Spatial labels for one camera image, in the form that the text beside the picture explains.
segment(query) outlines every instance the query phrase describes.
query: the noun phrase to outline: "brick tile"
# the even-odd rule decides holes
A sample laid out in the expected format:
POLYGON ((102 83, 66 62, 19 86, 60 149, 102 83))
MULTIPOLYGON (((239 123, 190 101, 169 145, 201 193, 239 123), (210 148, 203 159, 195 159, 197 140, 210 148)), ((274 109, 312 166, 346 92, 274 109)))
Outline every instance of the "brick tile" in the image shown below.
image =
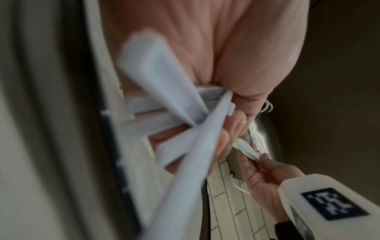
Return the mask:
POLYGON ((223 240, 237 240, 238 236, 235 231, 234 219, 231 216, 230 206, 226 193, 213 199, 214 207, 217 214, 220 232, 223 240))
POLYGON ((268 215, 266 214, 264 211, 262 211, 262 215, 264 216, 264 222, 265 222, 265 226, 266 226, 266 229, 268 230, 268 234, 269 234, 269 238, 272 238, 272 239, 277 239, 277 236, 276 236, 276 231, 274 229, 274 225, 276 224, 274 222, 274 220, 268 215))
POLYGON ((214 203, 213 203, 213 199, 211 197, 211 194, 210 194, 210 191, 209 192, 209 203, 210 203, 210 218, 211 218, 211 229, 214 229, 218 226, 217 224, 217 219, 215 217, 215 210, 214 210, 214 203))
POLYGON ((243 196, 241 191, 234 187, 231 183, 230 168, 227 162, 220 164, 220 170, 222 172, 222 177, 226 185, 228 199, 230 200, 232 213, 235 215, 244 209, 243 196))
MULTIPOLYGON (((248 191, 247 184, 242 183, 240 187, 248 191)), ((251 226, 254 232, 258 231, 264 225, 264 220, 261 215, 261 209, 258 204, 253 200, 250 194, 243 194, 245 205, 247 206, 247 212, 249 220, 251 221, 251 226)))
POLYGON ((255 234, 256 240, 269 240, 268 234, 266 233, 266 228, 262 228, 259 232, 255 234))
POLYGON ((213 172, 207 177, 207 183, 209 185, 211 196, 213 198, 225 192, 222 176, 219 172, 219 167, 216 167, 213 172))
POLYGON ((246 211, 235 216, 235 224, 238 230, 239 240, 254 240, 246 211))
POLYGON ((221 240, 218 228, 211 232, 211 240, 221 240))

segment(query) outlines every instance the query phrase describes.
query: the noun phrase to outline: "hand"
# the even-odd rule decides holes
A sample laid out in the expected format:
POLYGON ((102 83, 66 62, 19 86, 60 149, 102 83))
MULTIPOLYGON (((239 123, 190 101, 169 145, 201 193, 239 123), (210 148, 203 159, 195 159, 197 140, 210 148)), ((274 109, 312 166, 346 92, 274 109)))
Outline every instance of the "hand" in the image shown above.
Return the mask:
MULTIPOLYGON (((296 63, 309 1, 304 0, 99 0, 103 32, 115 60, 122 44, 149 28, 164 36, 195 85, 234 92, 236 110, 219 136, 214 164, 225 158, 271 93, 296 63)), ((139 91, 118 73, 124 93, 139 91)), ((153 149, 186 130, 151 136, 153 149)), ((178 162, 168 169, 175 172, 178 162)))
POLYGON ((271 160, 267 153, 260 158, 261 166, 248 159, 241 151, 237 158, 244 181, 257 204, 277 222, 290 221, 282 206, 278 187, 282 181, 305 176, 296 166, 271 160))

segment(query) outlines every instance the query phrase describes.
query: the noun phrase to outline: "qr code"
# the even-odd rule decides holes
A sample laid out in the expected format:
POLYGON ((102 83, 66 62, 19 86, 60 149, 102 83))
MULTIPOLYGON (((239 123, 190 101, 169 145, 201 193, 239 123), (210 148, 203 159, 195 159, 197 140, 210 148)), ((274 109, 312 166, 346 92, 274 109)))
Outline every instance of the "qr code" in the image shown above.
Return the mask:
POLYGON ((369 215, 368 212, 331 187, 301 193, 301 195, 329 221, 369 215))

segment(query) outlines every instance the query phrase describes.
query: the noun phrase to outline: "tile floor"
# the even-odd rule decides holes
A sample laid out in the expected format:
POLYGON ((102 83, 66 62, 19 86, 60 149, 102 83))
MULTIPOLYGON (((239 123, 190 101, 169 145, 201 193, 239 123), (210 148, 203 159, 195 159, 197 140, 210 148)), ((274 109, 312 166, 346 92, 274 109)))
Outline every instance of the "tile floor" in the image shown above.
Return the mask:
MULTIPOLYGON (((274 223, 253 198, 235 188, 227 162, 207 178, 211 207, 211 240, 277 239, 274 223)), ((247 185, 233 179, 241 188, 247 185)))

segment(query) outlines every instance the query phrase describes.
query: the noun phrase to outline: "black sleeve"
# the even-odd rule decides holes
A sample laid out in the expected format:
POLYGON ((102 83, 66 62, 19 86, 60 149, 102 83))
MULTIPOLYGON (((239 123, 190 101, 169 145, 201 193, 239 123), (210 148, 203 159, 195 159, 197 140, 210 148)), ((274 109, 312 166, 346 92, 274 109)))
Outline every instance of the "black sleeve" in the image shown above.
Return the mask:
POLYGON ((291 221, 274 225, 278 240, 304 240, 291 221))

